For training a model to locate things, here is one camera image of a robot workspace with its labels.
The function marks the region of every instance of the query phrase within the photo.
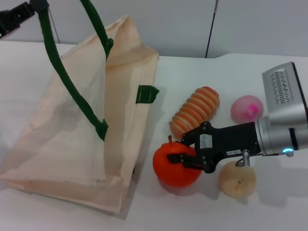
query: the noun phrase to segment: white table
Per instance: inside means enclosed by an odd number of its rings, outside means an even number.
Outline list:
[[[64,53],[73,45],[58,45]],[[52,76],[41,43],[0,42],[0,156],[9,150]],[[219,168],[203,173],[190,188],[163,188],[152,168],[153,153],[167,141],[167,123],[198,87],[220,94],[221,106],[212,124],[233,125],[230,107],[242,95],[265,101],[262,72],[295,62],[308,93],[308,58],[229,54],[216,59],[160,57],[155,86],[160,89],[151,106],[140,160],[120,215],[92,210],[4,186],[0,190],[0,230],[3,231],[281,231],[307,230],[308,151],[293,158],[255,157],[256,193],[248,200],[228,198],[217,188]]]

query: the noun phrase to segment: apple stem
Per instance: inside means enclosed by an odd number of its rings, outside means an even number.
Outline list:
[[[169,144],[172,143],[172,136],[168,136]]]

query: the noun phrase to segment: orange toy apple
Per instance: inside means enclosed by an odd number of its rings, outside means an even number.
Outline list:
[[[164,183],[174,187],[186,187],[193,184],[201,174],[201,170],[185,168],[182,163],[172,164],[169,162],[168,154],[182,154],[196,156],[193,148],[178,142],[164,143],[153,156],[153,168],[157,177]]]

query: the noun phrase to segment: orange ridged toy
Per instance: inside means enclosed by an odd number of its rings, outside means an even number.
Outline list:
[[[182,105],[169,123],[173,136],[180,140],[182,134],[210,120],[219,107],[219,95],[210,87],[198,88]]]

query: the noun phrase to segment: blue led light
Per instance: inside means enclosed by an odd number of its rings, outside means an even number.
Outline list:
[[[293,152],[293,149],[292,148],[285,148],[282,152],[283,153]]]

